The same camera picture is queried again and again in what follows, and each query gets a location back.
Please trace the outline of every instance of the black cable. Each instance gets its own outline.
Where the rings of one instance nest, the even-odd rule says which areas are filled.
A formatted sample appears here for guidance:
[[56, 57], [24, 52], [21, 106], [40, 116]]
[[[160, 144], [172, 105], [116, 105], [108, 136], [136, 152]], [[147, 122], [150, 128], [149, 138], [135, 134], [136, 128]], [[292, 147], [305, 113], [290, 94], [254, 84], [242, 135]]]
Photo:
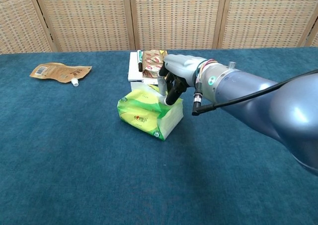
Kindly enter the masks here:
[[236, 98], [236, 99], [233, 99], [233, 100], [230, 100], [230, 101], [227, 101], [227, 102], [223, 102], [223, 103], [209, 104], [209, 105], [201, 106], [201, 107], [197, 108], [197, 112], [204, 113], [204, 112], [215, 110], [215, 109], [220, 108], [220, 107], [230, 106], [230, 105], [233, 105], [233, 104], [236, 104], [236, 103], [244, 102], [244, 101], [250, 100], [252, 98], [259, 97], [259, 96], [262, 96], [264, 94], [267, 94], [267, 93], [270, 93], [272, 91], [275, 91], [275, 90], [279, 89], [281, 86], [285, 85], [286, 83], [288, 83], [288, 82], [290, 82], [290, 81], [292, 81], [292, 80], [294, 80], [296, 78], [303, 77], [303, 76], [306, 76], [306, 75], [317, 74], [317, 73], [318, 73], [318, 70], [313, 70], [313, 71], [304, 73], [302, 75], [298, 75], [298, 76], [292, 77], [292, 78], [290, 78], [288, 80], [285, 80], [283, 82], [277, 83], [277, 84], [275, 84], [273, 86], [270, 86], [270, 87], [268, 87], [266, 89], [263, 89], [263, 90], [248, 94], [248, 95], [243, 96], [243, 97], [239, 97], [239, 98]]

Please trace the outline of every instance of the yellow-green tissue package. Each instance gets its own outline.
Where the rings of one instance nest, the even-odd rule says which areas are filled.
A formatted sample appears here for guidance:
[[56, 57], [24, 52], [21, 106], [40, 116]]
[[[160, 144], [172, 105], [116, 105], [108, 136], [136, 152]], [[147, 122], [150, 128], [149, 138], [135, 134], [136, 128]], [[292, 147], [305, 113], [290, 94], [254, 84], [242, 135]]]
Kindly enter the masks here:
[[154, 87], [136, 82], [132, 92], [120, 99], [117, 104], [119, 117], [130, 125], [165, 140], [173, 128], [183, 118], [182, 99], [167, 106]]

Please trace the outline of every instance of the snack package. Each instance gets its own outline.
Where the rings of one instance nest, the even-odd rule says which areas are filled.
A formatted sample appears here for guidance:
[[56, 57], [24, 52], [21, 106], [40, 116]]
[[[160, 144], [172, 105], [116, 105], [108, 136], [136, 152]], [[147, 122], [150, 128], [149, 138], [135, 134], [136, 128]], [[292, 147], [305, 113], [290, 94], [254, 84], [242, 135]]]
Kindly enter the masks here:
[[157, 78], [157, 72], [161, 69], [166, 55], [167, 51], [163, 50], [143, 51], [143, 77]]
[[119, 117], [128, 124], [165, 140], [183, 118], [182, 99], [167, 106], [157, 87], [135, 82], [133, 91], [120, 99], [117, 104]]
[[91, 66], [67, 66], [61, 63], [46, 63], [38, 65], [30, 77], [40, 79], [51, 78], [59, 82], [71, 82], [73, 78], [83, 78], [91, 70]]

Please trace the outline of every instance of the woven screen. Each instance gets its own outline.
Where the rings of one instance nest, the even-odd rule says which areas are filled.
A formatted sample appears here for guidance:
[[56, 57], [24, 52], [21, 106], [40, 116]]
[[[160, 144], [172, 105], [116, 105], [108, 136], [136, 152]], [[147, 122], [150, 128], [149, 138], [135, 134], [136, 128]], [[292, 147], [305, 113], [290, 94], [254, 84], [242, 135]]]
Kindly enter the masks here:
[[31, 0], [0, 0], [0, 54], [50, 52]]
[[318, 47], [318, 32], [316, 33], [316, 37], [314, 38], [314, 40], [312, 42], [312, 46]]
[[136, 47], [211, 49], [218, 6], [219, 0], [135, 0]]
[[318, 0], [230, 0], [220, 48], [295, 47]]
[[62, 51], [130, 49], [124, 0], [39, 0]]

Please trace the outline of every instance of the white spout cap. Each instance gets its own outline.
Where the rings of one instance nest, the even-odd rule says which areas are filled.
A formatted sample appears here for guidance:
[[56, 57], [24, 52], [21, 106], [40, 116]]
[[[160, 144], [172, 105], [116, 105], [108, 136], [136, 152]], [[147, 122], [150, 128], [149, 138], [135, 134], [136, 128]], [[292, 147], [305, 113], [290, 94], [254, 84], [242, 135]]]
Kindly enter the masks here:
[[71, 80], [72, 84], [74, 85], [74, 87], [77, 87], [79, 85], [79, 80], [75, 77]]

